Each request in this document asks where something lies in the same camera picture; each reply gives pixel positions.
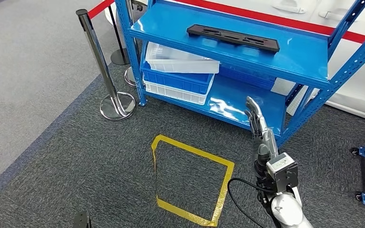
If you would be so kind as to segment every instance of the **blue plastic crate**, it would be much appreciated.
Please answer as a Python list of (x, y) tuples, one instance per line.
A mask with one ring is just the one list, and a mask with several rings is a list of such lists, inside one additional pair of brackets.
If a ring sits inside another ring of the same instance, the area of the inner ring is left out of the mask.
[(271, 90), (276, 80), (276, 77), (228, 64), (220, 65), (219, 74), (266, 90)]
[(206, 94), (214, 74), (164, 73), (152, 70), (145, 61), (141, 65), (145, 81), (186, 90), (197, 94)]

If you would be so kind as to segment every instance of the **caster wheel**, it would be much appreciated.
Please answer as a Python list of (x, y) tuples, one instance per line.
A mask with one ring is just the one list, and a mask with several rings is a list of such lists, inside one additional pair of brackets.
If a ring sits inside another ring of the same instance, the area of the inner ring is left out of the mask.
[(352, 153), (353, 156), (359, 155), (359, 148), (357, 148), (357, 147), (352, 147), (352, 148), (350, 148), (349, 151)]
[(357, 201), (362, 201), (362, 192), (361, 191), (357, 191), (356, 194), (355, 194), (355, 199)]

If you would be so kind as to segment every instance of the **black cable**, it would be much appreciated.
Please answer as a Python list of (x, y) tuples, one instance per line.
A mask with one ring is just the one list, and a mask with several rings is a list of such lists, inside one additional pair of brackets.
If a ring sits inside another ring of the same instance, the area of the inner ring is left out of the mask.
[(250, 185), (251, 187), (257, 189), (257, 190), (260, 190), (260, 191), (263, 191), (263, 192), (266, 192), (266, 193), (275, 193), (274, 191), (272, 190), (268, 190), (268, 189), (264, 189), (264, 188), (261, 188), (255, 184), (251, 184), (250, 182), (244, 180), (244, 179), (241, 179), (241, 178), (231, 178), (229, 182), (227, 182), (227, 191), (229, 192), (229, 195), (231, 197), (231, 200), (233, 200), (234, 204), (236, 205), (236, 207), (245, 215), (247, 216), (251, 221), (253, 221), (255, 224), (257, 224), (259, 227), (261, 228), (264, 228), (263, 226), (261, 226), (256, 220), (254, 220), (251, 216), (249, 216), (236, 202), (236, 200), (233, 198), (233, 196), (231, 195), (231, 191), (230, 191), (230, 183), (232, 181), (241, 181), (245, 184), (248, 184)]

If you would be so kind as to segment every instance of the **white plastic crate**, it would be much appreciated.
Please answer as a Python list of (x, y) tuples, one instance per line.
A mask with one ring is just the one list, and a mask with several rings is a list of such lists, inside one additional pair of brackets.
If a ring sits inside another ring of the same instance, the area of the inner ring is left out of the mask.
[(168, 73), (219, 73), (219, 61), (149, 42), (146, 61), (152, 70)]
[(143, 80), (144, 84), (146, 85), (146, 91), (158, 95), (163, 95), (191, 103), (195, 103), (198, 105), (204, 105), (206, 97), (208, 96), (209, 90), (212, 87), (213, 79), (215, 78), (215, 75), (213, 75), (211, 81), (209, 82), (208, 91), (206, 94), (197, 94), (193, 92), (189, 92), (182, 89), (176, 89), (173, 87), (153, 83), (153, 82), (146, 82)]

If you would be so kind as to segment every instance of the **stanchion base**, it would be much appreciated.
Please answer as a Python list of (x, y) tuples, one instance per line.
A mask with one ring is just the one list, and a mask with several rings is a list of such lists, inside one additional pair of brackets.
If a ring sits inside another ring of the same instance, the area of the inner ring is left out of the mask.
[(111, 54), (112, 63), (121, 65), (121, 66), (129, 64), (128, 51), (126, 50), (126, 48), (124, 48), (123, 50), (124, 50), (125, 59), (122, 58), (121, 49), (118, 49), (113, 54)]
[(136, 82), (134, 78), (134, 73), (132, 72), (132, 68), (128, 67), (128, 69), (124, 73), (124, 79), (126, 83), (133, 88), (136, 88)]
[(135, 98), (128, 94), (118, 92), (118, 98), (122, 107), (125, 110), (125, 115), (118, 113), (118, 111), (114, 107), (114, 103), (110, 95), (107, 95), (100, 103), (100, 112), (106, 119), (111, 121), (121, 121), (124, 120), (134, 113), (135, 110)]

